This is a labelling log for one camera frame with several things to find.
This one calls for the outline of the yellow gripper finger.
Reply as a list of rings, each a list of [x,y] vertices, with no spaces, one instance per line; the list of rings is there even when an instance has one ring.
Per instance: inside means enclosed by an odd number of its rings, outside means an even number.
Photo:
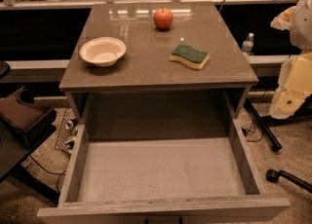
[[[278,120],[288,119],[304,103],[305,96],[292,91],[283,91],[278,88],[272,97],[269,114]]]

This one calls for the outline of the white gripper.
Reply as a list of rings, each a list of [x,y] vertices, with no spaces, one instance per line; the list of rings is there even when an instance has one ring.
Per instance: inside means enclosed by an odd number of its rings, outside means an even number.
[[[293,29],[295,6],[285,9],[273,18],[270,26],[278,30]],[[280,70],[279,86],[285,92],[293,92],[309,96],[312,94],[312,53],[300,54],[296,58],[286,60]]]

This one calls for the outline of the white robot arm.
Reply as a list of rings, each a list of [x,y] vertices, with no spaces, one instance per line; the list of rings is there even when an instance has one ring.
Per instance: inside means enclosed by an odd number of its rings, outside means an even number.
[[[278,88],[274,92],[269,114],[275,119],[287,119],[312,94],[312,0],[299,0],[271,21],[271,26],[290,32],[299,56],[283,62]]]

